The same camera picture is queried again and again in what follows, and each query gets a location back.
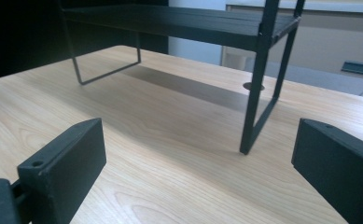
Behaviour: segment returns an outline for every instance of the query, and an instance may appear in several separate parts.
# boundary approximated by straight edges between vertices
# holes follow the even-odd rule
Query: shelf leg
[[[276,87],[274,88],[273,98],[278,99],[280,96],[280,91],[283,86],[284,77],[286,76],[286,67],[289,62],[289,56],[291,55],[291,50],[292,50],[292,46],[294,44],[296,34],[297,34],[297,29],[291,31],[288,34],[288,37],[286,39],[286,46],[285,46],[284,53],[283,53],[283,59],[281,61],[281,65],[280,65],[279,75],[278,75],[277,81],[276,81]]]
[[[121,68],[118,68],[116,70],[113,70],[113,71],[105,73],[105,74],[102,74],[102,75],[100,75],[98,77],[94,77],[94,78],[91,78],[91,79],[88,79],[88,80],[82,80],[82,76],[80,74],[80,70],[79,70],[79,66],[78,66],[78,62],[77,62],[77,56],[76,56],[75,51],[74,51],[73,41],[72,41],[72,38],[70,36],[70,32],[68,30],[67,21],[65,19],[63,19],[63,29],[64,29],[64,32],[65,32],[65,37],[67,39],[67,45],[68,45],[68,49],[70,51],[71,59],[73,61],[74,69],[75,69],[76,74],[77,74],[77,80],[78,80],[79,84],[81,84],[81,85],[86,85],[86,84],[89,84],[89,83],[91,83],[93,81],[101,79],[103,77],[108,77],[109,75],[120,72],[120,71],[122,71],[122,70],[124,70],[126,68],[133,67],[133,66],[135,66],[135,65],[137,65],[137,64],[139,64],[141,62],[140,35],[139,35],[138,32],[135,32],[134,34],[135,34],[135,46],[136,46],[136,50],[137,50],[137,62],[127,64],[125,66],[122,66]]]
[[[250,94],[248,97],[247,110],[245,112],[244,128],[242,135],[242,142],[240,145],[240,152],[245,155],[248,154],[255,140],[258,137],[261,126],[254,127],[254,122],[257,114],[260,88],[262,86],[263,76],[265,74],[266,62],[268,61],[268,49],[262,52],[257,52],[254,71],[251,83]]]

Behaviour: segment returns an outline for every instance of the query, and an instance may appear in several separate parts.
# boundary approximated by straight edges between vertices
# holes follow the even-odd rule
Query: screw hole
[[[38,167],[38,166],[42,165],[43,163],[44,162],[42,162],[42,161],[35,161],[35,162],[33,162],[33,166]]]
[[[246,90],[251,91],[252,83],[251,82],[246,82],[245,84],[243,84],[243,87]],[[265,87],[264,86],[260,86],[260,90],[261,91],[265,90]]]

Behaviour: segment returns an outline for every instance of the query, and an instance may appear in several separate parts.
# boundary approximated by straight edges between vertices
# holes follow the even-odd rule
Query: black metal shelf
[[[228,12],[210,9],[120,5],[67,9],[68,21],[166,35],[257,50],[262,13]],[[277,16],[272,44],[298,26],[299,17]]]
[[[64,29],[67,22],[75,21],[93,25],[129,30],[137,33],[137,62],[113,72],[82,81],[73,44],[68,36],[70,51],[77,78],[82,85],[109,76],[141,62],[139,33],[181,37],[191,40],[246,49],[257,53],[240,151],[247,154],[253,146],[267,118],[270,116],[283,85],[289,55],[300,22],[304,0],[298,0],[292,15],[278,15],[279,0],[267,0],[262,13],[243,13],[186,7],[159,7],[144,5],[116,5],[63,9]],[[280,72],[272,100],[255,123],[260,88],[265,73],[270,48],[287,35]]]

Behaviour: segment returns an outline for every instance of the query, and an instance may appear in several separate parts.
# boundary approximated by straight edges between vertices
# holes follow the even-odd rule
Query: white wall
[[[230,10],[248,12],[252,8],[231,6]],[[280,62],[285,43],[286,38],[283,38],[273,46],[270,62]],[[242,63],[245,57],[255,58],[251,51],[225,48],[224,52],[226,57],[228,54],[230,57],[224,60],[223,65],[232,68],[244,69]],[[346,61],[363,63],[363,13],[305,10],[289,64],[346,75],[342,72]]]
[[[296,2],[297,0],[282,0],[279,7],[295,8]],[[263,7],[265,0],[227,0],[226,3],[235,6]],[[363,0],[308,0],[304,9],[363,13]]]
[[[226,0],[170,0],[169,6],[225,10]],[[193,40],[169,37],[169,54],[204,63],[221,63],[221,46]]]

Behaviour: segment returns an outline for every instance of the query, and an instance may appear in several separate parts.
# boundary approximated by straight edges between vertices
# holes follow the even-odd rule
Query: wooden desk
[[[102,74],[116,59],[134,60],[134,49],[81,64],[84,74]],[[363,140],[363,98],[286,81],[244,156],[250,78],[148,51],[141,64],[87,86],[71,61],[0,78],[0,177],[15,181],[16,166],[47,142],[100,117],[108,162],[73,223],[344,223],[290,161],[301,117]],[[274,83],[265,77],[263,104]]]

